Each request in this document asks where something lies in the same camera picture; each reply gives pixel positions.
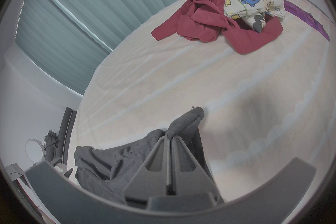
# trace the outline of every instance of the teal curtain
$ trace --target teal curtain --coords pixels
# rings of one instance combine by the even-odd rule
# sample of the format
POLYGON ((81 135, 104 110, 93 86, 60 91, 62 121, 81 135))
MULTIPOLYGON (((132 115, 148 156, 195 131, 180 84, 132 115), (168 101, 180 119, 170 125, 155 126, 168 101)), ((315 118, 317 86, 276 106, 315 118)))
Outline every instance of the teal curtain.
MULTIPOLYGON (((176 0, 58 1, 114 49, 150 16, 176 0)), ((16 43, 27 56, 46 73, 81 94, 109 53, 51 0, 25 0, 18 25, 16 43)))

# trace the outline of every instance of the bed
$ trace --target bed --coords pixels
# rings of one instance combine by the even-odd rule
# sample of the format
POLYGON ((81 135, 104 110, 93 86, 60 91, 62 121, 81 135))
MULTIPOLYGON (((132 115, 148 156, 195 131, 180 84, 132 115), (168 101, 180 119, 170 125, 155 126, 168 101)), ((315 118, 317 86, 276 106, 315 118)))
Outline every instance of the bed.
MULTIPOLYGON (((99 65, 78 109, 68 169, 76 169, 78 145, 126 144, 201 106, 204 153, 223 198, 251 192, 299 157, 317 167, 304 204, 336 151, 335 26, 307 0, 288 0, 330 42, 290 13, 275 41, 244 56, 223 35, 204 44, 177 34, 156 41, 151 31, 185 1, 150 17, 99 65)), ((70 180, 77 183, 75 173, 70 180)))

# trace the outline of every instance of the purple satin fabric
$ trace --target purple satin fabric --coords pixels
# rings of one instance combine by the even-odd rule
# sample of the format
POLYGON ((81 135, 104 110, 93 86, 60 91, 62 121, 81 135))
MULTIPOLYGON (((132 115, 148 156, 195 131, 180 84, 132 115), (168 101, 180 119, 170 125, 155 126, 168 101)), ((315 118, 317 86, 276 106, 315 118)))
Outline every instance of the purple satin fabric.
POLYGON ((311 27, 319 31, 323 36, 330 41, 330 38, 326 31, 323 28, 323 25, 320 24, 317 20, 314 19, 313 15, 311 15, 308 12, 305 12, 298 6, 294 5, 292 2, 289 2, 287 0, 283 0, 283 5, 285 7, 285 10, 289 13, 292 13, 294 16, 297 16, 304 22, 308 23, 311 27))

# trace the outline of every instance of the gray cloth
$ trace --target gray cloth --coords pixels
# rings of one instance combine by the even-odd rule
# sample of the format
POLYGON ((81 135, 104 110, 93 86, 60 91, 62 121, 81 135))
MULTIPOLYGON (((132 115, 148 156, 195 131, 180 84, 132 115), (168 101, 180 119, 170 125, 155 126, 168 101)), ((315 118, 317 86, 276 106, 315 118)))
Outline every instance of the gray cloth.
POLYGON ((166 132, 157 129, 151 131, 145 138, 127 145, 104 150, 78 146, 75 151, 75 165, 78 167, 76 179, 82 188, 91 193, 124 204, 125 187, 157 141, 165 134, 169 139, 179 135, 192 153, 200 152, 201 149, 201 157, 195 157, 198 161, 202 159, 206 166, 198 132, 198 125, 203 117, 203 109, 197 107, 174 120, 166 132))

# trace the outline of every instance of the clothing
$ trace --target clothing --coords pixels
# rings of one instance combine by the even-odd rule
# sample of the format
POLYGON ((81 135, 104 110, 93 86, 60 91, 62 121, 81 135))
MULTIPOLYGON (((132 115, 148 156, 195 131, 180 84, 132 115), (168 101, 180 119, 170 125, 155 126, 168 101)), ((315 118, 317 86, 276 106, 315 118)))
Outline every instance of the clothing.
POLYGON ((210 42, 220 31, 239 54, 260 49, 275 40, 283 31, 278 18, 270 18, 261 33, 252 30, 242 20, 224 15, 225 0, 187 0, 168 20, 152 31, 156 40, 174 33, 188 40, 210 42))
POLYGON ((297 16, 304 22, 308 23, 311 27, 319 31, 323 36, 330 41, 330 38, 328 34, 326 33, 325 29, 323 28, 323 25, 320 24, 317 20, 314 19, 313 15, 310 13, 302 10, 292 2, 289 2, 287 0, 283 0, 284 6, 286 11, 289 13, 292 13, 294 16, 297 16))
POLYGON ((258 33, 266 24, 265 14, 285 17, 283 0, 225 0, 224 14, 230 18, 242 18, 258 33))
POLYGON ((98 150, 78 146, 75 151, 76 179, 82 188, 107 200, 124 204, 123 191, 148 157, 157 141, 164 135, 172 139, 179 135, 204 171, 212 179, 205 162, 198 125, 204 117, 197 107, 174 120, 168 130, 157 129, 133 143, 98 150))

